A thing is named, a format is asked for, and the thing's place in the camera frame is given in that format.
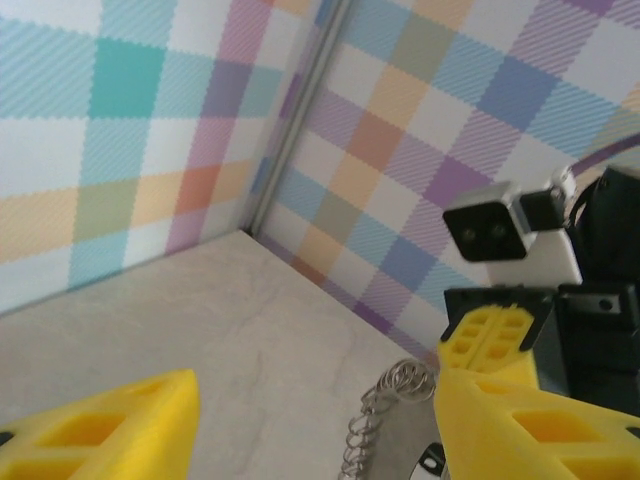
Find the plaid wallpaper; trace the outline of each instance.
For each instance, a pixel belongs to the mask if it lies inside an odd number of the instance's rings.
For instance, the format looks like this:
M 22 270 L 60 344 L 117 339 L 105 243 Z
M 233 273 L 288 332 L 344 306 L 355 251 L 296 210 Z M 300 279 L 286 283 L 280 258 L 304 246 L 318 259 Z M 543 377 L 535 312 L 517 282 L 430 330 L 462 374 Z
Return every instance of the plaid wallpaper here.
M 318 4 L 0 2 L 0 313 L 237 228 Z
M 261 241 L 428 355 L 485 280 L 443 208 L 640 131 L 639 47 L 638 0 L 360 1 Z

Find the yellow 3d-printed part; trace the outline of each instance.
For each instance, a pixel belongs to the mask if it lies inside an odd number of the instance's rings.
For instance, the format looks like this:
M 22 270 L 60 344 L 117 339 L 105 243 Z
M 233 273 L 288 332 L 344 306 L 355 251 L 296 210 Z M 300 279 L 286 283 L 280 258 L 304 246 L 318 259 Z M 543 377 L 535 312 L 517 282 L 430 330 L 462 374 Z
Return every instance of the yellow 3d-printed part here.
M 191 370 L 0 427 L 0 480 L 183 480 L 199 417 Z
M 520 351 L 533 320 L 529 312 L 515 306 L 476 308 L 462 318 L 447 341 L 438 345 L 440 364 L 492 373 L 537 388 L 533 352 Z
M 462 369 L 435 413 L 454 480 L 640 480 L 638 417 Z

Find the metal spring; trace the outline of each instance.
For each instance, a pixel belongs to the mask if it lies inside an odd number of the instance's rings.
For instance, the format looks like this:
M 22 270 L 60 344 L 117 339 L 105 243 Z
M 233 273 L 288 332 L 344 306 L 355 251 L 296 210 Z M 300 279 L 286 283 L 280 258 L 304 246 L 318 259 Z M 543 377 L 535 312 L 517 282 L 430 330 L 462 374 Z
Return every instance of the metal spring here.
M 338 480 L 365 480 L 375 455 L 383 415 L 398 400 L 411 403 L 428 400 L 435 388 L 434 371 L 413 358 L 400 360 L 384 372 L 376 385 L 362 396 L 360 415 L 349 422 Z

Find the white marble floor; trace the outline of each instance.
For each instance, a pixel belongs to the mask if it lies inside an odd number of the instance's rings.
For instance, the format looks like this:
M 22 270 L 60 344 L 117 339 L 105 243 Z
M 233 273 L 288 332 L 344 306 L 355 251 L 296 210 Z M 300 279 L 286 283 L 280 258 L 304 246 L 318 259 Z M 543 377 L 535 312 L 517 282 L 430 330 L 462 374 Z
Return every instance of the white marble floor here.
M 237 232 L 0 319 L 0 424 L 193 368 L 190 478 L 330 479 L 360 396 L 404 356 Z

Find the pastel plaid pattern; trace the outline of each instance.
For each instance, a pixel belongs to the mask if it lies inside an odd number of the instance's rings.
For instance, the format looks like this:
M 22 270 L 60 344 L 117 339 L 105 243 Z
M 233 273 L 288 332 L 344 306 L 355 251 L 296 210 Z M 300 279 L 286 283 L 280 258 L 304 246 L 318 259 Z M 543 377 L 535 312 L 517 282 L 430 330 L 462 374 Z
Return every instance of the pastel plaid pattern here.
M 0 313 L 236 229 L 319 4 L 0 2 Z
M 640 131 L 638 45 L 634 0 L 359 2 L 261 241 L 429 355 L 443 290 L 485 281 L 443 209 Z

